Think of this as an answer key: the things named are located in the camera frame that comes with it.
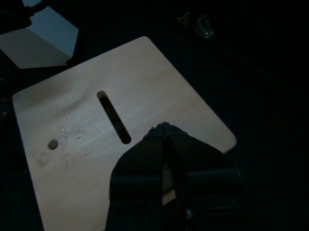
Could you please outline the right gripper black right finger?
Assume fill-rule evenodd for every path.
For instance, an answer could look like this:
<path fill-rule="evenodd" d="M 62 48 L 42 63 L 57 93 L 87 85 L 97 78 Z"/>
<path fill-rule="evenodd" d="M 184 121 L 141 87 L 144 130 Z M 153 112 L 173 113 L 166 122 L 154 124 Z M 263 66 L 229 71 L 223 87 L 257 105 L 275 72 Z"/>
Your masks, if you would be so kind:
<path fill-rule="evenodd" d="M 186 231 L 244 231 L 241 175 L 227 155 L 164 123 L 168 163 Z"/>

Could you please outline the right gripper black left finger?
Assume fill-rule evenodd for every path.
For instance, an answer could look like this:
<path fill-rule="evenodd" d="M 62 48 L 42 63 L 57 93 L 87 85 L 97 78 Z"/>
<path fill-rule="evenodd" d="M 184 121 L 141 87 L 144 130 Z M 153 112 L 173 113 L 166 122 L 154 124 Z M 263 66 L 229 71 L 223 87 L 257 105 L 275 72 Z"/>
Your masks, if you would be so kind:
<path fill-rule="evenodd" d="M 109 231 L 162 231 L 165 124 L 124 153 L 110 177 Z"/>

